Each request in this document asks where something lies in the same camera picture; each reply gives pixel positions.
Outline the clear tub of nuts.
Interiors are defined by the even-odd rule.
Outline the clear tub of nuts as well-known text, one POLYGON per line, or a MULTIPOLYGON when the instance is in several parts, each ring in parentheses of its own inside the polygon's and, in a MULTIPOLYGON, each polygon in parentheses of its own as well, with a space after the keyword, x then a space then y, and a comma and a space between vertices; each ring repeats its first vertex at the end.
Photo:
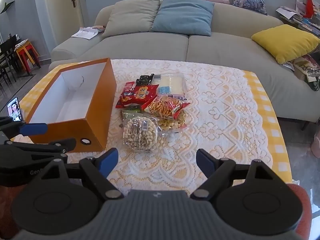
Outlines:
POLYGON ((151 152, 158 146, 158 123, 151 116, 133 116, 123 123, 123 143, 136 152, 151 152))

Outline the green snack packet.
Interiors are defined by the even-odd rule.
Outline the green snack packet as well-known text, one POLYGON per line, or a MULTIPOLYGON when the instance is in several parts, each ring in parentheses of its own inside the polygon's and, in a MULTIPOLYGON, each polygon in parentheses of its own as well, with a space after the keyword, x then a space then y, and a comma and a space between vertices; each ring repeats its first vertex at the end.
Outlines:
POLYGON ((142 116, 143 112, 141 111, 140 105, 132 105, 129 107, 125 107, 120 112, 122 121, 126 119, 132 119, 136 116, 142 116))

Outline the yellow pasta snack bag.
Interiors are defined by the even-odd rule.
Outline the yellow pasta snack bag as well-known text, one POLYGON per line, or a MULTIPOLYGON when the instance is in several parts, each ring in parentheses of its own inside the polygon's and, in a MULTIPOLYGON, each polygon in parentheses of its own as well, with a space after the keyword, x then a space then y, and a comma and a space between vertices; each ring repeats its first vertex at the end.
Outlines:
POLYGON ((158 125, 162 131, 180 131, 187 127, 187 114, 182 110, 176 120, 158 119, 158 125))

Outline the red snack bag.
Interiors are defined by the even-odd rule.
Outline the red snack bag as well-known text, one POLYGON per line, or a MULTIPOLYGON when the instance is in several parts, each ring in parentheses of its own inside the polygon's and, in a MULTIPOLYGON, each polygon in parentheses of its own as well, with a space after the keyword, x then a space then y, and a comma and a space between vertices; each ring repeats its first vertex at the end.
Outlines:
POLYGON ((157 88, 158 85, 139 86, 135 81, 127 82, 119 96, 116 108, 125 108, 129 105, 143 105, 155 98, 157 88))

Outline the orange stick snack bag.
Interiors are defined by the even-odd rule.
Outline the orange stick snack bag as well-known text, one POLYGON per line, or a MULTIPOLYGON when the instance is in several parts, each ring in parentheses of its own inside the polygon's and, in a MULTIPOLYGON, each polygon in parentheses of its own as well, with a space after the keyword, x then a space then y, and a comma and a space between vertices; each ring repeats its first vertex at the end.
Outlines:
POLYGON ((188 100, 181 100, 168 95, 157 95, 144 103, 141 110, 161 119, 176 120, 180 112, 191 104, 188 100))

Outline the clear bag of crackers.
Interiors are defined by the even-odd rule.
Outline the clear bag of crackers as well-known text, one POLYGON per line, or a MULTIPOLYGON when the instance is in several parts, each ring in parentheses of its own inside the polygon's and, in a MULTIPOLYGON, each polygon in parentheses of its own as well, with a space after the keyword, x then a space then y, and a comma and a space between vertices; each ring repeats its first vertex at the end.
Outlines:
POLYGON ((161 95, 185 96, 187 85, 182 73, 157 74, 153 76, 152 85, 157 85, 157 93, 161 95))

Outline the black snack packet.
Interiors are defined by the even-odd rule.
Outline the black snack packet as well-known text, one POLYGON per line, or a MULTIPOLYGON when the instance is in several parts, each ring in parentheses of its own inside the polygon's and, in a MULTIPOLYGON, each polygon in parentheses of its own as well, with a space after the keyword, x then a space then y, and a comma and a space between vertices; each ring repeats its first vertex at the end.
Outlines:
POLYGON ((148 86, 151 85, 153 81, 154 74, 151 75, 141 75, 137 80, 136 80, 136 85, 137 86, 148 86))

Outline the smartphone on stand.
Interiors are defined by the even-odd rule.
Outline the smartphone on stand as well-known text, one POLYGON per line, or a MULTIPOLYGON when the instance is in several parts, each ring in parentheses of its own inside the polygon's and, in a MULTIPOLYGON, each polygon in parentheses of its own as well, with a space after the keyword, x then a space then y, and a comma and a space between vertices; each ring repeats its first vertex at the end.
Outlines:
POLYGON ((7 110, 8 115, 12 117, 14 121, 23 121, 23 115, 20 108, 20 104, 18 101, 18 98, 13 98, 8 104, 7 104, 7 110))

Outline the white lace tablecloth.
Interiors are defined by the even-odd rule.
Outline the white lace tablecloth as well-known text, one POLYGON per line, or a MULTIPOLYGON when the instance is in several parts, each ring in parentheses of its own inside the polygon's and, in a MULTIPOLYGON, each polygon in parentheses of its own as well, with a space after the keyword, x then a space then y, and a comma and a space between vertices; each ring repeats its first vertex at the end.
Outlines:
POLYGON ((119 162, 108 176, 121 192, 184 190, 193 192, 205 176, 196 165, 200 148, 240 164, 254 159, 273 164, 263 118, 243 71, 210 64, 156 60, 113 60, 121 93, 128 81, 141 75, 183 73, 188 89, 187 126, 160 139, 150 153, 134 152, 123 144, 120 111, 114 108, 108 133, 109 148, 119 151, 119 162))

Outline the black dining chair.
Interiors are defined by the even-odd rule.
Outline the black dining chair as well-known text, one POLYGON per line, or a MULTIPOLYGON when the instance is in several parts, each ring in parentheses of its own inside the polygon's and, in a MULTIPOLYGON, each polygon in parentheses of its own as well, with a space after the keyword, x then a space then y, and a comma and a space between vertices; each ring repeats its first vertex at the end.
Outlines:
POLYGON ((9 36, 9 38, 1 43, 1 74, 4 79, 7 79, 11 83, 9 73, 12 79, 16 82, 16 74, 20 74, 21 66, 19 59, 15 52, 15 46, 17 44, 17 37, 9 36))

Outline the yellow checkered tablecloth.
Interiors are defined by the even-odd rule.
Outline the yellow checkered tablecloth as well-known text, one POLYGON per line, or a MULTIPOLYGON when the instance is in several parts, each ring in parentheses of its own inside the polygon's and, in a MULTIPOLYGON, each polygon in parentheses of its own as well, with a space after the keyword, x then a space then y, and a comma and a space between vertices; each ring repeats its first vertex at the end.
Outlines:
MULTIPOLYGON (((267 134, 268 138, 268 149, 271 152, 273 164, 269 166, 280 178, 290 183, 292 181, 291 170, 289 165, 289 158, 287 155, 287 150, 285 146, 285 142, 283 139, 283 135, 281 133, 280 126, 278 124, 278 120, 272 104, 262 86, 259 79, 253 72, 241 70, 245 74, 245 78, 248 81, 249 87, 253 93, 253 98, 258 105, 258 112, 263 118, 263 129, 267 134)), ((35 102, 35 97, 39 96, 39 82, 28 92, 27 95, 31 96, 31 102, 35 102)), ((116 108, 116 103, 121 93, 116 93, 114 96, 113 109, 116 108)), ((30 108, 30 106, 21 106, 21 109, 24 114, 24 118, 26 118, 25 109, 30 108)), ((105 149, 101 152, 72 152, 69 154, 69 161, 71 163, 76 163, 80 159, 86 156, 100 156, 105 150, 108 150, 109 147, 106 145, 105 149)))

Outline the grey sofa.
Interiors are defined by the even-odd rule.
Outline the grey sofa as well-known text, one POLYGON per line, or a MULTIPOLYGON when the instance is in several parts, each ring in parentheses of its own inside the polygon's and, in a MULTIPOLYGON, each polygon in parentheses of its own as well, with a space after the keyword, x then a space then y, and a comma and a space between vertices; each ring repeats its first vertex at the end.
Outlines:
POLYGON ((227 66, 254 72, 280 118, 316 122, 319 92, 279 65, 253 34, 282 25, 281 20, 232 5, 216 3, 210 36, 138 32, 91 40, 69 38, 51 53, 50 69, 61 64, 111 59, 171 60, 227 66))

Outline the beige door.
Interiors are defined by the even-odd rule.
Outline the beige door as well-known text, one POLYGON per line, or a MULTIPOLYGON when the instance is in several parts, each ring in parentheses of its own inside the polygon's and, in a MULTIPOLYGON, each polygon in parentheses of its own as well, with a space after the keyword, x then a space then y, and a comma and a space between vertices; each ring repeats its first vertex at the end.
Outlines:
POLYGON ((53 38, 61 44, 84 25, 79 0, 45 0, 53 38))

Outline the beige cushion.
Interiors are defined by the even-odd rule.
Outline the beige cushion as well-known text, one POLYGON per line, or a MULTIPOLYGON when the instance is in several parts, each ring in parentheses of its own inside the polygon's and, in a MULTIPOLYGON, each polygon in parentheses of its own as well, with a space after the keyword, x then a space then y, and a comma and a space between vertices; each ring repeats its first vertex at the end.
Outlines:
POLYGON ((113 6, 103 37, 150 31, 159 6, 160 0, 117 2, 113 6))

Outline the pile of books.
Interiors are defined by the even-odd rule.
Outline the pile of books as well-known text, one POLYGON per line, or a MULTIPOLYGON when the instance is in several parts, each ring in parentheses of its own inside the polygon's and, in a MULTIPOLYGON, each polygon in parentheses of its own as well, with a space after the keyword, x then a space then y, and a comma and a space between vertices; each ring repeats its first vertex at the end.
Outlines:
POLYGON ((293 9, 281 6, 276 10, 276 13, 286 24, 319 37, 319 2, 311 0, 313 15, 307 17, 308 1, 296 0, 296 5, 293 9))

